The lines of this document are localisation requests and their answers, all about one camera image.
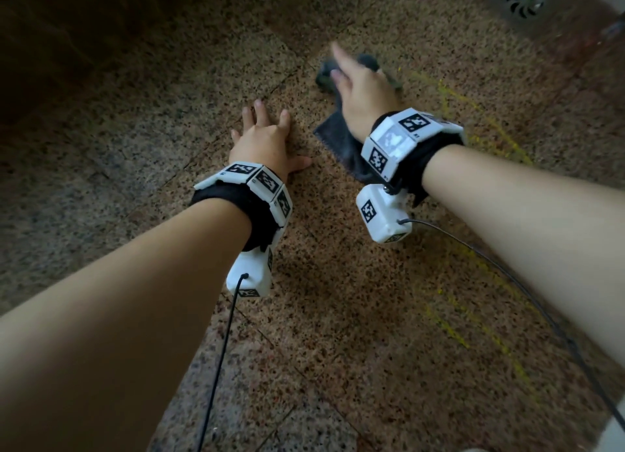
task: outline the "white object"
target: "white object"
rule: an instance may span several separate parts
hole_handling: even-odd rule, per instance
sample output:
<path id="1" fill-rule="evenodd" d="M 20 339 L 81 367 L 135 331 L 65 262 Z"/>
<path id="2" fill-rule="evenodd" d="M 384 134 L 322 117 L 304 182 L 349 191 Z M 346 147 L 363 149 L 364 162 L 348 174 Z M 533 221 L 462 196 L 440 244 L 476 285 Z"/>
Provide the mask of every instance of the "white object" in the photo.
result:
<path id="1" fill-rule="evenodd" d="M 237 161 L 221 171 L 194 185 L 195 190 L 205 189 L 223 181 L 229 184 L 246 184 L 261 200 L 270 205 L 270 211 L 278 230 L 271 245 L 265 251 L 260 247 L 243 251 L 230 268 L 226 287 L 234 294 L 242 274 L 248 277 L 241 282 L 239 296 L 243 298 L 264 297 L 270 293 L 273 249 L 282 238 L 293 212 L 291 196 L 283 182 L 269 168 L 257 163 Z"/>
<path id="2" fill-rule="evenodd" d="M 420 143 L 440 132 L 460 134 L 467 144 L 462 126 L 408 108 L 386 117 L 364 140 L 360 153 L 371 168 L 389 182 L 401 163 Z"/>
<path id="3" fill-rule="evenodd" d="M 407 196 L 405 189 L 397 195 L 389 195 L 382 184 L 369 184 L 358 193 L 355 203 L 373 241 L 394 243 L 412 232 L 412 223 L 397 223 L 409 218 L 406 212 Z"/>

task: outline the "hand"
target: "hand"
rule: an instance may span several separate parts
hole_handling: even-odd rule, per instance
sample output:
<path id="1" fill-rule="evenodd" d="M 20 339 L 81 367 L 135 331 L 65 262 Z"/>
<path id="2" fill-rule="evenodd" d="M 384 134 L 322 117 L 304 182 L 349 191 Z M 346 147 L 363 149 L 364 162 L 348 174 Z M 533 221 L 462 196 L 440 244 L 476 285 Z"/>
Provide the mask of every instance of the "hand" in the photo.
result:
<path id="1" fill-rule="evenodd" d="M 249 107 L 243 108 L 243 136 L 236 130 L 231 130 L 234 148 L 230 150 L 229 162 L 244 161 L 259 163 L 267 166 L 283 182 L 286 182 L 290 172 L 301 171 L 313 163 L 306 156 L 286 155 L 286 138 L 291 130 L 291 116 L 288 110 L 280 113 L 280 122 L 270 123 L 267 109 L 262 101 L 254 102 L 256 110 L 256 124 Z"/>
<path id="2" fill-rule="evenodd" d="M 332 43 L 332 53 L 342 71 L 333 70 L 330 75 L 343 101 L 343 118 L 351 134 L 362 143 L 380 116 L 405 108 L 382 69 L 374 72 L 360 65 L 337 43 Z"/>

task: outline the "person's left hand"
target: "person's left hand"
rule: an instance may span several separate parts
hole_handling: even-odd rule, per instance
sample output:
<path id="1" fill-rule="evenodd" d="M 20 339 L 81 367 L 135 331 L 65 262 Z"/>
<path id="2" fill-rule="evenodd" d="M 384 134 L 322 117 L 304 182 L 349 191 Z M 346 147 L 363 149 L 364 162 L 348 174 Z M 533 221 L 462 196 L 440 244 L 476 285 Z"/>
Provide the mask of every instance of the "person's left hand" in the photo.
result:
<path id="1" fill-rule="evenodd" d="M 254 102 L 256 110 L 256 124 L 252 110 L 243 108 L 243 136 L 232 130 L 234 148 L 230 150 L 229 162 L 243 161 L 259 163 L 267 166 L 283 182 L 286 182 L 290 172 L 301 171 L 313 163 L 307 156 L 286 155 L 286 138 L 291 130 L 291 116 L 288 110 L 280 113 L 280 122 L 270 123 L 267 109 L 262 101 Z"/>

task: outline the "forearm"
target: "forearm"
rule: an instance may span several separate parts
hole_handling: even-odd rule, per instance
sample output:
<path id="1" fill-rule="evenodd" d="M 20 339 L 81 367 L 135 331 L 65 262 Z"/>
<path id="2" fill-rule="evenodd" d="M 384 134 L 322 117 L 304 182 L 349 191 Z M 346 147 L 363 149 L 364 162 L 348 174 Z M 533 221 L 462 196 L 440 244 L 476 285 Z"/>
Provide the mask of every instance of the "forearm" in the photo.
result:
<path id="1" fill-rule="evenodd" d="M 462 146 L 423 186 L 625 366 L 625 194 Z"/>
<path id="2" fill-rule="evenodd" d="M 200 202 L 6 314 L 0 448 L 144 448 L 250 232 Z"/>

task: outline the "person's right hand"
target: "person's right hand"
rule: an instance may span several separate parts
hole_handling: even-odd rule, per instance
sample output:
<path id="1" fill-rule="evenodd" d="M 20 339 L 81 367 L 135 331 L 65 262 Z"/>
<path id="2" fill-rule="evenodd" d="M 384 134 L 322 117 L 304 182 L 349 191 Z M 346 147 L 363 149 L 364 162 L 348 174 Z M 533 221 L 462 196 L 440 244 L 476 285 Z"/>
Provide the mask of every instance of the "person's right hand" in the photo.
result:
<path id="1" fill-rule="evenodd" d="M 343 101 L 343 118 L 351 134 L 364 142 L 380 116 L 404 107 L 382 69 L 374 72 L 360 65 L 337 43 L 332 43 L 332 53 L 342 71 L 333 70 L 330 75 Z"/>

